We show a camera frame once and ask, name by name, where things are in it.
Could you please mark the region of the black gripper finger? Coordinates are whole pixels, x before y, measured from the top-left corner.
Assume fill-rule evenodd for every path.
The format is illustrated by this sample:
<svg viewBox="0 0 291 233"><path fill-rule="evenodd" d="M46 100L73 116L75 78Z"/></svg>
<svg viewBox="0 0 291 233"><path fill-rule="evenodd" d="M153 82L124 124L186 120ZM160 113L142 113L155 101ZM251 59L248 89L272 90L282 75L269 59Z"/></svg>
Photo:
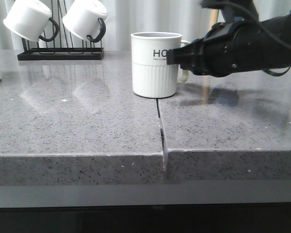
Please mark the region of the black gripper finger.
<svg viewBox="0 0 291 233"><path fill-rule="evenodd" d="M166 62L168 65L201 65L203 62L203 39L193 42L181 40L183 47L167 51Z"/></svg>

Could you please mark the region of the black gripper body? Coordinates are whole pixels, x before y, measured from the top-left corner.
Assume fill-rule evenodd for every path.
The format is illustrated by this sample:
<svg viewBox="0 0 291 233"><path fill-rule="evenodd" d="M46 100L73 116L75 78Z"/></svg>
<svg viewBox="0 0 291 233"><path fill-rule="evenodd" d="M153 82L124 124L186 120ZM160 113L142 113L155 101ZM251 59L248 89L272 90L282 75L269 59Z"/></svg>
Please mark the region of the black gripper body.
<svg viewBox="0 0 291 233"><path fill-rule="evenodd" d="M203 39L201 65L184 65L195 75L224 77L264 69L261 29L251 22L216 24Z"/></svg>

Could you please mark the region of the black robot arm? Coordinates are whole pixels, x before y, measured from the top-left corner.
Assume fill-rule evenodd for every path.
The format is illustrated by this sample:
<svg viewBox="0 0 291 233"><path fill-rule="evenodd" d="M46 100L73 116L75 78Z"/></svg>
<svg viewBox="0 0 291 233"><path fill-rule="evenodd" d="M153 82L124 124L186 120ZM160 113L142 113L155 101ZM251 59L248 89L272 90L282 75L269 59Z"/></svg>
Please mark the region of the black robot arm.
<svg viewBox="0 0 291 233"><path fill-rule="evenodd" d="M168 50L167 64L213 77L257 70L281 76L272 70L291 67L291 10L260 21L251 0L203 0L200 5L220 9L224 22L212 25L203 38Z"/></svg>

